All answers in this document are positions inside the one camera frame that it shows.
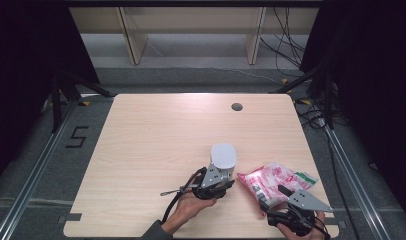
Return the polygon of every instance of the gray carpet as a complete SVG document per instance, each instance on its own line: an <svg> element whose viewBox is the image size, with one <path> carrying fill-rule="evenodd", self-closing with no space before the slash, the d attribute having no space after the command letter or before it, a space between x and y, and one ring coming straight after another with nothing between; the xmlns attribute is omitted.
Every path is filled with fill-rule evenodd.
<svg viewBox="0 0 406 240"><path fill-rule="evenodd" d="M280 86L266 78L257 78L239 72L217 69L97 69L102 87L113 93L181 93L181 92L243 92L267 93ZM269 76L275 81L285 78L277 70L246 70L247 74ZM293 99L306 96L309 84L305 83L289 93ZM78 86L81 93L92 91ZM51 161L37 185L12 239L67 239L63 235L64 217L69 213L72 202L81 184L104 121L110 110L111 100L101 96L89 97L84 101L88 106L77 106L70 117L62 138ZM303 113L310 106L298 104L297 109ZM335 119L345 123L345 119ZM66 148L80 143L71 139L76 127L77 135L85 136L81 148ZM352 131L351 126L335 124L335 132L351 160L358 176L366 188L374 206L381 214L392 239L406 239L406 215L391 194L381 175L368 167L368 155ZM7 214L11 203L21 190L29 172L33 168L52 129L52 111L46 111L35 128L31 131L29 141L19 151L0 179L0 223ZM345 227L340 229L337 239L355 239L343 200L333 181L334 175L327 140L322 130L304 128L311 152L323 180L327 196L338 221ZM367 221L353 196L353 193L337 165L340 186L350 208L360 239L374 239Z"/></svg>

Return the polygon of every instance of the plastic bag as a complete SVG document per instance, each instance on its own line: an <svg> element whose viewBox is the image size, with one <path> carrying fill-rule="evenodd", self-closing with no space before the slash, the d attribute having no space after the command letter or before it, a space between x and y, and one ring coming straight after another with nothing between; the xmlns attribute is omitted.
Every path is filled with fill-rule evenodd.
<svg viewBox="0 0 406 240"><path fill-rule="evenodd" d="M318 181L306 173L294 172L278 163L270 163L250 174L237 173L240 181L256 199L264 201L269 208L287 200L287 196L278 191L278 185L284 185L291 191L308 190Z"/></svg>

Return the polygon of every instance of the human hand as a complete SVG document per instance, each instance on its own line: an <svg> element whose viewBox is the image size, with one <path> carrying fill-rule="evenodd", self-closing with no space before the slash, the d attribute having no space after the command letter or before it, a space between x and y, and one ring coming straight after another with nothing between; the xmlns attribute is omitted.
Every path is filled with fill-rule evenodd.
<svg viewBox="0 0 406 240"><path fill-rule="evenodd" d="M162 224L165 232L173 235L188 220L207 208L215 205L216 199L201 200L193 193L187 192L179 200L175 212Z"/></svg>
<svg viewBox="0 0 406 240"><path fill-rule="evenodd" d="M319 228L323 229L324 225L323 222L325 221L325 213L324 212L316 212L316 217L319 219L315 220L315 225ZM312 228L312 230L305 236L299 237L294 234L287 226L284 224L278 223L277 228L281 231L281 233L289 240L324 240L324 234L319 230Z"/></svg>

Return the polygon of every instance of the person's left hand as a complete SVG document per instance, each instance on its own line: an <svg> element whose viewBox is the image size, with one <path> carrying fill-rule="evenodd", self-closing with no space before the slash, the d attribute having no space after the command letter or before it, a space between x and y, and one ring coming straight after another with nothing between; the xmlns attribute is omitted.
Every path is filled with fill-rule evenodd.
<svg viewBox="0 0 406 240"><path fill-rule="evenodd" d="M165 232L173 235L188 220L197 216L201 210L211 207L215 203L215 198L201 200L194 196L193 193L188 192L178 200L175 212L162 224L162 228Z"/></svg>

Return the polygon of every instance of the table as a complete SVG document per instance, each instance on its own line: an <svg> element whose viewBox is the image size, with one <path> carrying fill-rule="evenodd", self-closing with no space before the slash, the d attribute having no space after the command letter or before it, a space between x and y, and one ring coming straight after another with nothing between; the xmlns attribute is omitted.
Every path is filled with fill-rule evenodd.
<svg viewBox="0 0 406 240"><path fill-rule="evenodd" d="M243 109L235 111L232 104ZM235 173L277 162L319 178L306 138L285 94L120 94L108 114L64 233L69 237L137 237L161 219L173 195L211 146L231 143ZM310 192L328 203L322 181ZM336 225L328 225L332 237ZM237 179L227 195L202 211L177 238L282 237L260 215Z"/></svg>

